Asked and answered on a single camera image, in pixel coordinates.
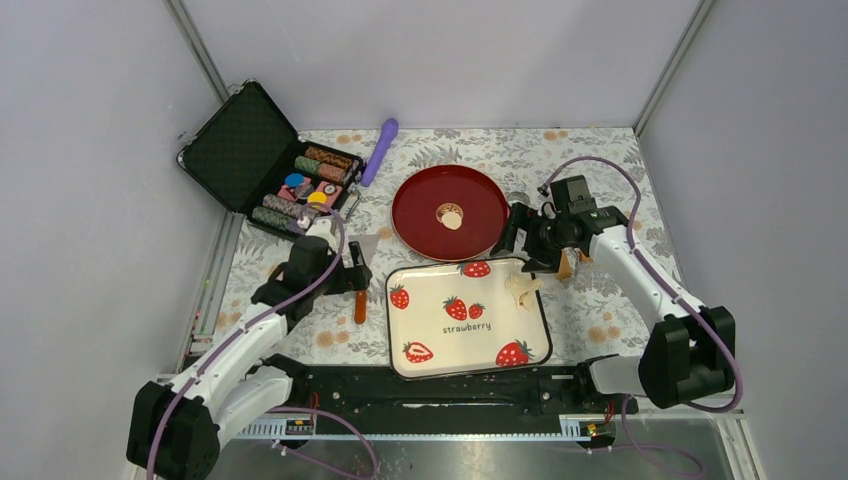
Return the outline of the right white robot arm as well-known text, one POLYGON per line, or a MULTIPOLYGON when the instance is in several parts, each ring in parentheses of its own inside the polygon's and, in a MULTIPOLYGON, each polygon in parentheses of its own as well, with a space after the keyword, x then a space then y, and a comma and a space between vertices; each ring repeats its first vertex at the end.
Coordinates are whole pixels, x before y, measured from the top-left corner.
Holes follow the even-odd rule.
POLYGON ((707 306, 663 270, 638 241, 633 221, 615 206, 598 206, 584 176, 553 182, 549 194, 538 209, 510 204, 492 254, 513 252, 523 232, 524 271, 554 273, 564 250, 576 248, 612 277, 649 331, 639 355, 596 357, 579 365, 573 386, 577 405, 597 412, 613 395, 632 395, 670 408, 694 406, 726 391, 740 393, 732 314, 723 306, 707 306))

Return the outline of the strawberry pattern white tray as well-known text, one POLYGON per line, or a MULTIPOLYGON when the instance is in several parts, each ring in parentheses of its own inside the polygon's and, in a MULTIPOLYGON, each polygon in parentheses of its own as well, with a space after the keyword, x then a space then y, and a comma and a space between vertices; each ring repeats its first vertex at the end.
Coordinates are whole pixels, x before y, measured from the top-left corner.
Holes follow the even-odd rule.
POLYGON ((385 282, 390 364, 405 380, 516 369, 545 363, 553 351, 537 293, 519 310, 505 288, 524 260, 502 257, 400 268, 385 282))

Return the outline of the small dough piece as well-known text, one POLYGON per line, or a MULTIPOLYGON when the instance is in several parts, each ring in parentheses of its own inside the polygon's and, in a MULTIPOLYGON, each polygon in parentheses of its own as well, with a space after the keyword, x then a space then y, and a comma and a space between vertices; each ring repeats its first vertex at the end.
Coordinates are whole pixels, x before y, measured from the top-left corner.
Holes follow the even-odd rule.
POLYGON ((519 310, 533 310, 537 304, 537 293, 543 286, 543 280, 519 274, 512 274, 505 280, 505 288, 519 310))

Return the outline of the metal spatula orange handle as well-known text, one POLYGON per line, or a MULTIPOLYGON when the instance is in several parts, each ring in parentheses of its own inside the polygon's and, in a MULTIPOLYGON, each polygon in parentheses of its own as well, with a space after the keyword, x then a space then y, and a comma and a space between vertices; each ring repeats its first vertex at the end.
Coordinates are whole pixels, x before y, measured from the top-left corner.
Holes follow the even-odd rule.
POLYGON ((380 237, 378 234, 353 235, 347 243, 352 266, 347 268, 348 282, 354 293, 353 320, 361 325, 367 318, 368 288, 373 273, 370 262, 373 259, 380 237))

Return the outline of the round red lacquer plate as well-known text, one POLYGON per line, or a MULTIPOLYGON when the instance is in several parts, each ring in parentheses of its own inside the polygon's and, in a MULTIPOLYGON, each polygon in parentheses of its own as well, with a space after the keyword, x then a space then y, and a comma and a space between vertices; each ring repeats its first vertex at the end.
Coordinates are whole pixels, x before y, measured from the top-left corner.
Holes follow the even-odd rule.
POLYGON ((412 251, 457 262, 494 246, 509 207, 502 190, 485 174, 466 166, 441 165, 405 180, 390 213, 395 233, 412 251))

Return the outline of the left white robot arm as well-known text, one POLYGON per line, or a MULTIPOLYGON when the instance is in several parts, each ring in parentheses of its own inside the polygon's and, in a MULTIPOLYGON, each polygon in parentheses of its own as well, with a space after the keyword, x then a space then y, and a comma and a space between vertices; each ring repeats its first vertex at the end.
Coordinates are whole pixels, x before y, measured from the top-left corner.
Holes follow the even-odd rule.
POLYGON ((328 210, 291 247, 287 261, 254 293, 239 320, 190 367, 136 394, 127 460, 148 478, 205 479, 221 451, 245 427, 275 407, 296 411, 310 385, 260 357, 292 333, 316 300, 352 290, 344 267, 344 221, 328 210))

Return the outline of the wooden dough roller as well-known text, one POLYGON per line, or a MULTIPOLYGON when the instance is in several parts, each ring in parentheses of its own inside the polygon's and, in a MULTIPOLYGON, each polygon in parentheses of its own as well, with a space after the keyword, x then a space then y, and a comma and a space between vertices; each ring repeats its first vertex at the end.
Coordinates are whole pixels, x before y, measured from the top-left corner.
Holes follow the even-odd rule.
POLYGON ((592 263, 593 259, 579 248, 564 249, 560 256, 555 278, 559 281, 571 279, 584 264, 592 263))

